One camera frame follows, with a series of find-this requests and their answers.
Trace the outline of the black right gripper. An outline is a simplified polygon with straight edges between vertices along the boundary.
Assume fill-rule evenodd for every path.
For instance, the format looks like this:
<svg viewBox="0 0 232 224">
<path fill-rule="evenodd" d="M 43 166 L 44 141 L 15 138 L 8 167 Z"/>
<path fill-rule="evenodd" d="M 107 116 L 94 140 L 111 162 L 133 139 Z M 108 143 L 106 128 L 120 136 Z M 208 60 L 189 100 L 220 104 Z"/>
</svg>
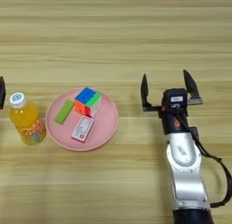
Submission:
<svg viewBox="0 0 232 224">
<path fill-rule="evenodd" d="M 142 101 L 142 108 L 145 112 L 157 112 L 159 118 L 162 120 L 163 131 L 165 134 L 177 132 L 189 132 L 188 106 L 200 105 L 203 103 L 199 99 L 199 92 L 197 84 L 187 70 L 183 71 L 186 89 L 192 99 L 185 100 L 184 98 L 168 98 L 162 99 L 161 106 L 152 106 L 148 100 L 148 82 L 146 74 L 143 74 L 140 95 Z"/>
</svg>

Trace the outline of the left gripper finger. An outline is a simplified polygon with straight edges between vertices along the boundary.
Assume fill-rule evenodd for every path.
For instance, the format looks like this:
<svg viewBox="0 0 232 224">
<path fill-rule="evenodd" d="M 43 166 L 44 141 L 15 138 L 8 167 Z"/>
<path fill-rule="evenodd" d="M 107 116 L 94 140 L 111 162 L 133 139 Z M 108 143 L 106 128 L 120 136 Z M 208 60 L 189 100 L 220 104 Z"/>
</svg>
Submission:
<svg viewBox="0 0 232 224">
<path fill-rule="evenodd" d="M 4 109 L 5 104 L 5 80 L 0 76 L 0 110 Z"/>
</svg>

